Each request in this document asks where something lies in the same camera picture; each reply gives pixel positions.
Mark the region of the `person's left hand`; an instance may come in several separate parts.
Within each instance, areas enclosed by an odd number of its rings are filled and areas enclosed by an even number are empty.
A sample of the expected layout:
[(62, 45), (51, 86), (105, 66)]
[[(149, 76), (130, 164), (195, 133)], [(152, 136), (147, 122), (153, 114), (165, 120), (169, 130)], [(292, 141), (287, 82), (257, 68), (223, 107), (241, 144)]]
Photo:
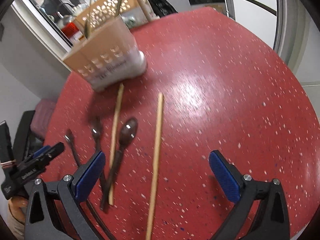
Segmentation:
[(8, 200), (8, 227), (17, 239), (24, 239), (25, 213), (23, 209), (28, 201), (20, 196), (14, 196)]

